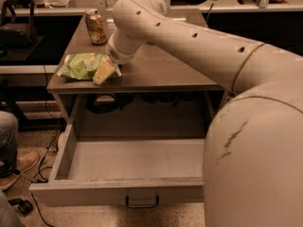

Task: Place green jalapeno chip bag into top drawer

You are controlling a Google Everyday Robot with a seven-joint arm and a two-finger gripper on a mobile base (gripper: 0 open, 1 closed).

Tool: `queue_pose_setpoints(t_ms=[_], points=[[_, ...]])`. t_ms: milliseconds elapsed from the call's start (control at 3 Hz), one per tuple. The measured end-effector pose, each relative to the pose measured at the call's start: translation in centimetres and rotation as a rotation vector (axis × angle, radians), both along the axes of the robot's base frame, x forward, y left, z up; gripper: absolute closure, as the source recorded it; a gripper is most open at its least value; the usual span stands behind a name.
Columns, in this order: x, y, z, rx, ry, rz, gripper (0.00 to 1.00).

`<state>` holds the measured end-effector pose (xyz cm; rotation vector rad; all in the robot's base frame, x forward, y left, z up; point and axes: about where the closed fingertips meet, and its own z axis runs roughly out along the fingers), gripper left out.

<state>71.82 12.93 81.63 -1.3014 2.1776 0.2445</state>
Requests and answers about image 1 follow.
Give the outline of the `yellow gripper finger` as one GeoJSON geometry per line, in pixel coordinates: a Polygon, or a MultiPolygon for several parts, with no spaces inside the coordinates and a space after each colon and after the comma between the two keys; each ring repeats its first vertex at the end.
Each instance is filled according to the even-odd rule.
{"type": "Polygon", "coordinates": [[[96,85],[101,85],[116,72],[116,69],[117,65],[110,58],[103,59],[93,76],[93,82],[96,85]]]}

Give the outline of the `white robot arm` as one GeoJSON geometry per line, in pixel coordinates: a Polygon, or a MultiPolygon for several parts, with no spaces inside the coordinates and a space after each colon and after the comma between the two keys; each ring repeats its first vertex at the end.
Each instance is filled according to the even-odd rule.
{"type": "Polygon", "coordinates": [[[205,226],[303,227],[301,57],[171,20],[164,0],[117,0],[112,16],[112,61],[151,43],[224,91],[205,139],[205,226]]]}

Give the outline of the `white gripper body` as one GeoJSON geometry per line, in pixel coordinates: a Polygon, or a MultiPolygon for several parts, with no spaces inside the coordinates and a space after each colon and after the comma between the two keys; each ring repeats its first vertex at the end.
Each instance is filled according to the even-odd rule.
{"type": "Polygon", "coordinates": [[[116,28],[106,45],[106,53],[117,64],[126,64],[132,60],[137,49],[145,41],[122,33],[116,28]]]}

